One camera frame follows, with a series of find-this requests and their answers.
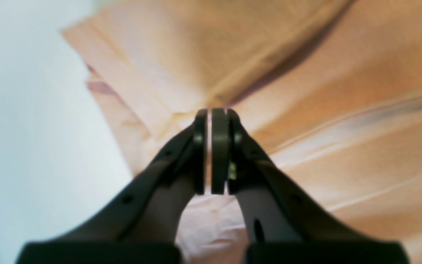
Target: white surface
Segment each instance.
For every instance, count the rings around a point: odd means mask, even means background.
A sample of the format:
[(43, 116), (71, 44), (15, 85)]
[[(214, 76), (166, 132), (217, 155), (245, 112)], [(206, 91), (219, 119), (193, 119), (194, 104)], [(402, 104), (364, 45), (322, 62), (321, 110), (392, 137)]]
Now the white surface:
[(80, 224), (130, 180), (59, 33), (92, 3), (0, 0), (0, 264)]

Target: screw hole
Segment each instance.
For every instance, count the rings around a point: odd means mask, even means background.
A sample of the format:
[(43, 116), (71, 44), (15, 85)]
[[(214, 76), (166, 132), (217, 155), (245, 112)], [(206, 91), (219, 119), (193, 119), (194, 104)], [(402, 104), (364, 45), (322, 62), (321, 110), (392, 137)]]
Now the screw hole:
[(127, 195), (123, 198), (122, 202), (123, 204), (129, 204), (133, 201), (133, 196), (132, 195)]
[(258, 219), (253, 222), (253, 231), (255, 232), (256, 242), (265, 242), (263, 227)]
[(302, 204), (302, 202), (303, 202), (302, 197), (300, 197), (300, 196), (298, 196), (298, 195), (296, 195), (296, 194), (291, 195), (291, 199), (292, 199), (292, 200), (293, 200), (296, 204)]

